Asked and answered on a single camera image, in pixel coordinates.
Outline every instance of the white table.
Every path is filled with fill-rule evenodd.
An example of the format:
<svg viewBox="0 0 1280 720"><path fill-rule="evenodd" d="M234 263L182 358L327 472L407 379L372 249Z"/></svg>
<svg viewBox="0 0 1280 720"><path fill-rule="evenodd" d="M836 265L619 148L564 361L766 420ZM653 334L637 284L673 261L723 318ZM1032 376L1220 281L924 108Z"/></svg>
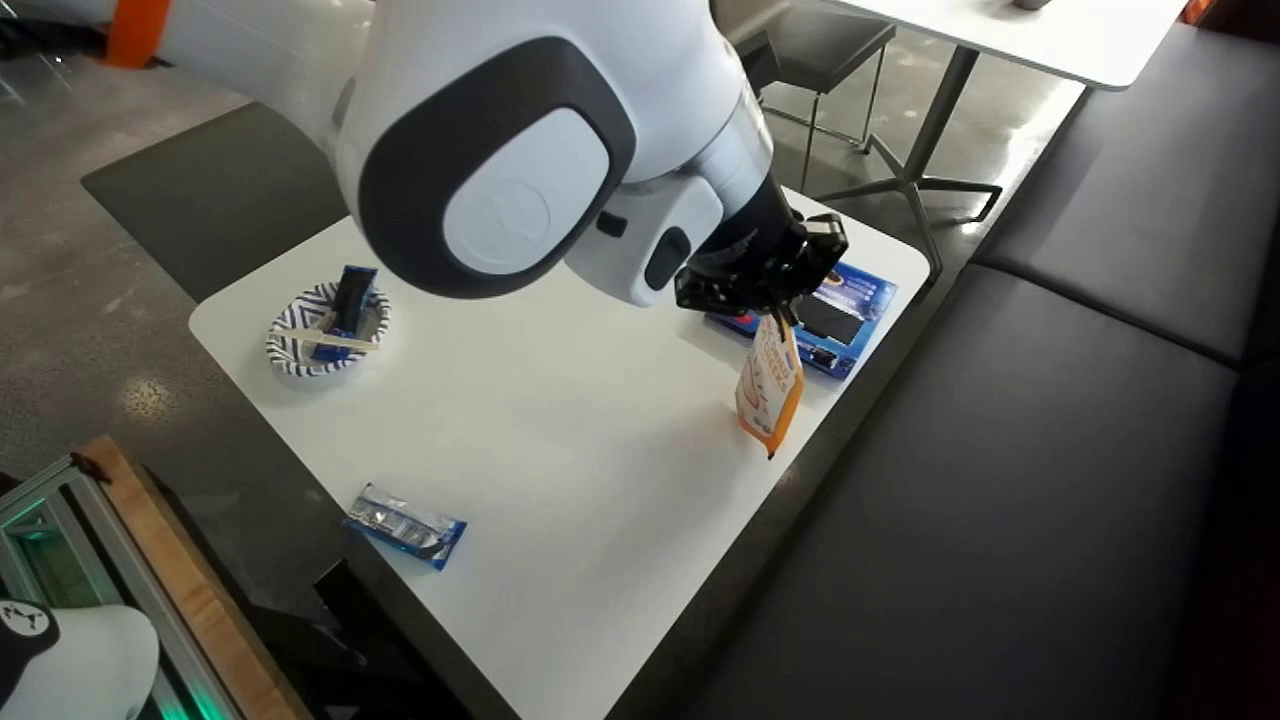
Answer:
<svg viewBox="0 0 1280 720"><path fill-rule="evenodd" d="M845 229L845 260L899 286L865 361L928 263ZM384 273L383 350L333 386L276 377L270 319L346 263L378 265L349 218L202 302L191 329L339 505L374 482L470 521L439 573L375 546L522 717L602 717L849 382L809 373L768 461L733 411L744 338L671 301L608 299L563 265L485 301Z"/></svg>
<svg viewBox="0 0 1280 720"><path fill-rule="evenodd" d="M822 0L823 4L859 15L869 15L956 44L938 92L920 126L920 135L906 161L872 136L869 143L888 164L892 178L832 192L818 200L901 192L924 234L933 277L942 268L929 220L920 200L922 190L982 192L988 195L982 222L995 208L1004 188L997 184L924 174L942 131L982 53L1028 65L1046 73L1083 82L1101 90L1125 90L1155 54L1160 41L1178 19L1187 0L1052 0L1030 12L1012 0Z"/></svg>

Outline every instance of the striped paper bowl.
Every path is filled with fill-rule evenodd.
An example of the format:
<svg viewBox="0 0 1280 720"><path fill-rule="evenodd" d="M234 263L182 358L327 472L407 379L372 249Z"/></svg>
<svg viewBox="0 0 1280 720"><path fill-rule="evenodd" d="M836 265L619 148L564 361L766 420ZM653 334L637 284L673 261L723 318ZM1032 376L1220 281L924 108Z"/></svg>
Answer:
<svg viewBox="0 0 1280 720"><path fill-rule="evenodd" d="M271 322L271 331L301 329L319 325L333 311L333 299L338 293L338 283L320 283L303 291L293 299ZM381 342L392 322L392 302L378 288L372 288L365 313L360 318L358 340ZM311 359L315 343L270 334L266 336L266 359L278 373L294 378L319 378L349 368L365 356L352 350L346 360L323 363Z"/></svg>

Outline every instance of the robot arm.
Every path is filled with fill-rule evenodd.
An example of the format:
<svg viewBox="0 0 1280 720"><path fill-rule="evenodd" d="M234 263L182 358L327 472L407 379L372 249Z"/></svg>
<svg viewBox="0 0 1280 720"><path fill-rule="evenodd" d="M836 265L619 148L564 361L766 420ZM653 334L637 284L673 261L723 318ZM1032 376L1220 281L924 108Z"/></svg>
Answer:
<svg viewBox="0 0 1280 720"><path fill-rule="evenodd" d="M95 24L116 5L61 1ZM511 292L567 256L639 305L675 277L684 306L772 310L844 251L792 218L700 0L172 0L156 55L298 126L429 292Z"/></svg>

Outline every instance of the table base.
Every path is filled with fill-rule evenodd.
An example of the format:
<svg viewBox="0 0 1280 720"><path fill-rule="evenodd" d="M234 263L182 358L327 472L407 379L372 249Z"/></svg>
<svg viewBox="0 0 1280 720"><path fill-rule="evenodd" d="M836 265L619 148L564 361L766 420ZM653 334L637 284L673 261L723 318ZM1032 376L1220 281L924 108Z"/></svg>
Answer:
<svg viewBox="0 0 1280 720"><path fill-rule="evenodd" d="M933 240L933 231L929 228L929 218L924 211L920 191L988 193L991 197L987 199L987 204L983 205L982 211L973 218L960 219L959 222L961 223L980 223L986 220L987 215L996 206L996 201L1000 200L1000 193L1004 192L1004 188L998 184L938 178L924 174L924 168L933 158L933 151L937 150L938 141L942 140L942 131L946 129L947 120L951 119L951 113L960 100L960 94L969 81L969 74L973 72L974 63L978 61L978 55L977 50L964 46L956 47L955 53L951 54L951 61L947 64L946 73L942 74L942 82L933 96L933 102L929 104L929 111L924 115L920 133L915 137L915 145L911 146L911 154L906 158L906 163L899 160L897 155L877 135L872 133L868 137L868 145L876 149L884 160L884 164L888 165L893 173L892 178L872 181L849 190L817 197L819 202L829 202L832 200L846 200L850 197L879 195L882 192L901 192L906 197L908 205L911 206L911 214L915 215L915 222L924 236L924 254L929 260L929 283L934 282L942 272L942 256L938 252L937 242Z"/></svg>

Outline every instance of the gray bench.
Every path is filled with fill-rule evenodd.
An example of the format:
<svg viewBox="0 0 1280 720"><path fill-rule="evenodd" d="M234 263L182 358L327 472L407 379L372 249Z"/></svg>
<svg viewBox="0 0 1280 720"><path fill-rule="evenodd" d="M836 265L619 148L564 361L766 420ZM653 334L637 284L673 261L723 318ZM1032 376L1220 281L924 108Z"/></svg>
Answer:
<svg viewBox="0 0 1280 720"><path fill-rule="evenodd" d="M1082 100L682 716L1132 720L1179 701L1189 607L1212 605L1188 600L1213 585L1194 580L1217 557L1206 515L1257 511L1280 474L1244 437L1280 428L1245 393L1280 388L1256 375L1276 345L1253 322L1277 83L1280 50L1179 26L1132 90ZM1243 464L1220 457L1229 418Z"/></svg>

